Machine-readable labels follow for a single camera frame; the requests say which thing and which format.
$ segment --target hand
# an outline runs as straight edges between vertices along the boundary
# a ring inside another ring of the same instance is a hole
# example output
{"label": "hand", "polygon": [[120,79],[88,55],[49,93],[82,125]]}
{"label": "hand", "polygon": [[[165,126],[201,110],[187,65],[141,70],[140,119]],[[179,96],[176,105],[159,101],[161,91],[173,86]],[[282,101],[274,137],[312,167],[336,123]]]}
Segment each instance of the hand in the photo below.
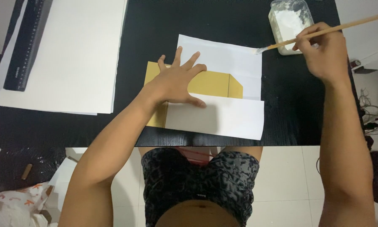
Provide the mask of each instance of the hand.
{"label": "hand", "polygon": [[299,49],[307,61],[309,71],[324,83],[349,81],[346,40],[341,32],[331,32],[312,39],[304,35],[330,28],[320,22],[304,29],[297,35],[293,50]]}
{"label": "hand", "polygon": [[204,64],[195,64],[199,58],[200,52],[196,52],[185,64],[180,66],[180,55],[182,47],[178,47],[175,54],[174,62],[170,68],[164,64],[165,55],[162,55],[158,60],[159,70],[161,71],[152,81],[145,85],[145,88],[150,88],[156,92],[157,101],[163,103],[168,101],[170,103],[190,103],[194,106],[205,108],[206,104],[188,92],[189,82],[201,71],[206,71],[207,67]]}

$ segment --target black and gray shorts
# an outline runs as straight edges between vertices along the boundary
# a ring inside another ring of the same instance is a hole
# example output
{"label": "black and gray shorts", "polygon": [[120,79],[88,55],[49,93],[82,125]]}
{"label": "black and gray shorts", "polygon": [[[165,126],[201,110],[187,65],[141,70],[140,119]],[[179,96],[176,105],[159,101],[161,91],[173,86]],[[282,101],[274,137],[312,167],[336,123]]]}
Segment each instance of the black and gray shorts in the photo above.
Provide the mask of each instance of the black and gray shorts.
{"label": "black and gray shorts", "polygon": [[259,162],[242,152],[220,152],[207,165],[191,164],[174,148],[155,148],[141,159],[146,227],[186,200],[209,200],[226,209],[241,226],[252,214]]}

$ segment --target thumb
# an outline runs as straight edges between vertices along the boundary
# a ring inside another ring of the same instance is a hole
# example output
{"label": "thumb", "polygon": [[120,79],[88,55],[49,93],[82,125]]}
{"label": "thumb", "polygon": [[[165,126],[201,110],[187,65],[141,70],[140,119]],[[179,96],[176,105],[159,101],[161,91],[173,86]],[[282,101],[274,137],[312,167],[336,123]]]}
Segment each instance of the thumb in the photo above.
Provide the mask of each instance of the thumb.
{"label": "thumb", "polygon": [[186,103],[190,103],[193,106],[197,106],[197,107],[200,107],[200,108],[206,108],[206,106],[207,106],[206,103],[204,103],[202,100],[195,98],[191,95],[189,95],[188,99],[186,100]]}
{"label": "thumb", "polygon": [[299,49],[305,55],[305,57],[309,57],[317,51],[316,48],[311,46],[310,41],[303,37],[297,38],[297,42],[295,43],[293,49]]}

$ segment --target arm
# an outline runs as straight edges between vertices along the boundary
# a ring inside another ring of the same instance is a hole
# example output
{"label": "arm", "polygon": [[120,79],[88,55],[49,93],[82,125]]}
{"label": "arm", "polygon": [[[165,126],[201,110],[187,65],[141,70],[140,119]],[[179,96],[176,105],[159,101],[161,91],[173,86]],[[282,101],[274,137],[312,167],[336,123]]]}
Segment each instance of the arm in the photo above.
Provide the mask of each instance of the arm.
{"label": "arm", "polygon": [[[329,28],[317,23],[297,36],[308,69],[325,85],[320,174],[325,201],[320,226],[375,226],[373,166],[348,75],[343,34],[312,40],[303,35]],[[318,43],[316,49],[311,44]]]}
{"label": "arm", "polygon": [[95,138],[78,162],[64,200],[59,226],[112,226],[112,180],[127,162],[137,138],[158,104],[165,101],[205,103],[187,91],[189,82],[205,65],[193,64],[197,52],[180,66],[182,47],[176,50],[171,68],[164,65],[165,55],[158,60],[161,73],[146,84],[139,95]]}

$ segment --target paintbrush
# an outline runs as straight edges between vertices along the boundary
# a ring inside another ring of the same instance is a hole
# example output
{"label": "paintbrush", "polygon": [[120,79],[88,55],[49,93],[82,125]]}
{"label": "paintbrush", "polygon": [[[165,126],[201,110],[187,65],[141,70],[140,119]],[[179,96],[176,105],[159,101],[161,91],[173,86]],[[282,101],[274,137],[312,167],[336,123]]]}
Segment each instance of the paintbrush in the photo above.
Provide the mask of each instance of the paintbrush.
{"label": "paintbrush", "polygon": [[[353,27],[353,26],[356,26],[356,25],[368,23],[368,22],[375,21],[375,20],[378,20],[378,15],[375,15],[375,16],[372,16],[372,17],[367,17],[367,18],[357,20],[357,21],[353,21],[353,22],[349,22],[349,23],[345,23],[345,24],[342,24],[342,25],[339,25],[339,26],[336,26],[336,27],[332,27],[332,28],[322,30],[322,31],[314,32],[314,33],[305,35],[303,37],[307,38],[307,39],[313,38],[313,37],[320,36],[320,35],[323,35],[323,34],[326,34],[326,33],[329,33],[329,32],[335,32],[335,31],[338,31],[338,30],[342,30],[342,29]],[[274,48],[285,46],[287,44],[295,43],[296,41],[297,41],[297,39],[287,40],[287,41],[284,41],[284,42],[280,42],[278,44],[270,45],[270,46],[265,47],[265,48],[255,49],[253,51],[253,53],[254,54],[261,54],[265,50],[271,50],[271,49],[274,49]]]}

